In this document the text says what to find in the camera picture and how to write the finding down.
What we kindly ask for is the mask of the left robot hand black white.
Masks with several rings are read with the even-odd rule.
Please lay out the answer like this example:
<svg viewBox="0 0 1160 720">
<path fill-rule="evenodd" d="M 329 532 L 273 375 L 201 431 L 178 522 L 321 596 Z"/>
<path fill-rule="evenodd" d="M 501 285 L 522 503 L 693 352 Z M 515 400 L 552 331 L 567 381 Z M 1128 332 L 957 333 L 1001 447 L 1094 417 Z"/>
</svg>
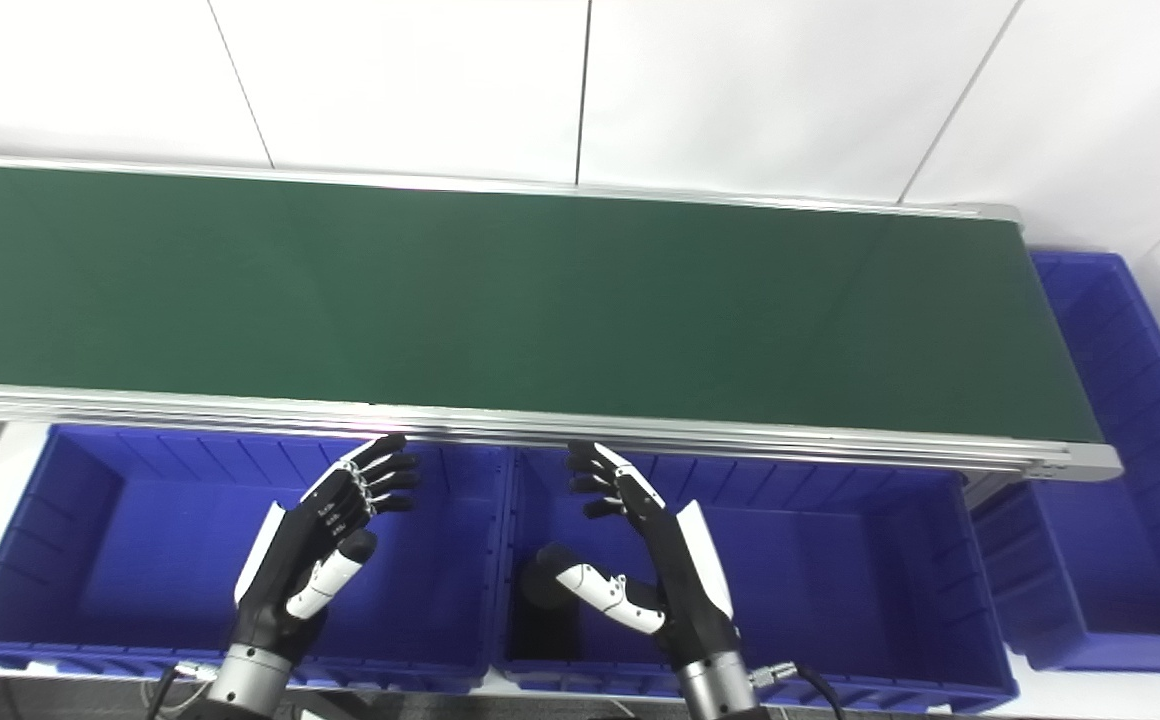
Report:
<svg viewBox="0 0 1160 720">
<path fill-rule="evenodd" d="M 414 507 L 416 454 L 406 446 L 403 434 L 371 439 L 333 461 L 291 509 L 271 506 L 234 589 L 231 643 L 300 666 L 329 601 L 374 557 L 370 521 Z"/>
</svg>

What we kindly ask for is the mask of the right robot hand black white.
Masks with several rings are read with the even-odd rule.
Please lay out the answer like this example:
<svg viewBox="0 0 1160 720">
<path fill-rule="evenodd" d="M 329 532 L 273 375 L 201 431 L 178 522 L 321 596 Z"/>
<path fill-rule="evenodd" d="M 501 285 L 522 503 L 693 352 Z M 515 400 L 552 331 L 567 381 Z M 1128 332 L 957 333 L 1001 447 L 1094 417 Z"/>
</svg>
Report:
<svg viewBox="0 0 1160 720">
<path fill-rule="evenodd" d="M 525 569 L 525 597 L 542 608 L 583 601 L 606 618 L 653 638 L 675 671 L 713 664 L 722 653 L 739 650 L 725 573 L 699 503 L 672 512 L 641 471 L 602 443 L 570 442 L 566 465 L 574 474 L 568 488 L 594 497 L 583 506 L 586 518 L 628 521 L 647 547 L 657 583 L 612 573 L 551 543 Z"/>
</svg>

